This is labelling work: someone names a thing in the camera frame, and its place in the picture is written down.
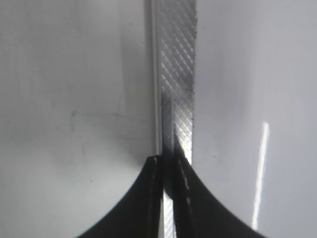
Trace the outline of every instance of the white backdrop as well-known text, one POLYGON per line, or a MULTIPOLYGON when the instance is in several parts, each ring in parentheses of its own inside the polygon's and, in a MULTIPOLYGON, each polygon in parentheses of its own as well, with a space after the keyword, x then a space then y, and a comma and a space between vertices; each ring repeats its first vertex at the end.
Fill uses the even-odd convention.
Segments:
POLYGON ((0 237, 71 238, 155 153, 149 6, 0 1, 0 237))
POLYGON ((316 236, 316 42, 315 0, 198 0, 193 164, 272 238, 316 236))

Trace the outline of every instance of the black object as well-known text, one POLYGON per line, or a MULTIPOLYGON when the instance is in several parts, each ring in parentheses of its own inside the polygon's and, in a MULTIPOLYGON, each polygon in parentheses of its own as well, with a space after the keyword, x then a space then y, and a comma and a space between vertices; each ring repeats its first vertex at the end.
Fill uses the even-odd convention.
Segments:
POLYGON ((121 201, 80 238, 156 238, 162 198, 162 159, 149 157, 121 201))
MULTIPOLYGON (((122 200, 80 238, 157 238, 162 174, 162 157, 149 157, 122 200)), ((182 154, 172 174, 177 238, 264 238, 217 201, 182 154)))

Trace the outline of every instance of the scratch mark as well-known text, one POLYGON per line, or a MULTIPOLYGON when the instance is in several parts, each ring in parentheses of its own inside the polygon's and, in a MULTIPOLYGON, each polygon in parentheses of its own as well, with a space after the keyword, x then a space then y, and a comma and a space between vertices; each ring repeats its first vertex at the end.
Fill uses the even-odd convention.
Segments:
POLYGON ((73 112, 71 113, 71 117, 70 117, 70 132, 74 133, 75 131, 75 117, 77 116, 77 111, 73 110, 73 112))

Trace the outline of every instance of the white surface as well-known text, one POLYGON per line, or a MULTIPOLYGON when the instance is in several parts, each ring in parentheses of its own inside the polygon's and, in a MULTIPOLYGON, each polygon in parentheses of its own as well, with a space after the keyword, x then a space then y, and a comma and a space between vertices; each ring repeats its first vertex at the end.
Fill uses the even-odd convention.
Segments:
POLYGON ((317 233, 316 42, 315 0, 198 0, 193 164, 271 238, 317 233))
POLYGON ((0 1, 0 237, 75 237, 154 154, 149 6, 0 1))

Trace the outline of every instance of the knurled metal edge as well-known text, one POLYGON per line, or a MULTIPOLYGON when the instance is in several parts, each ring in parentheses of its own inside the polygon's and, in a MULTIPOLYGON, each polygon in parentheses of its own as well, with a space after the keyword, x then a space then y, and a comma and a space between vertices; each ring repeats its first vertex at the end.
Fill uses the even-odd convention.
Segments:
MULTIPOLYGON (((152 0, 157 152, 178 143, 192 161, 196 0, 152 0)), ((163 195, 164 237, 175 238, 173 202, 163 195)))

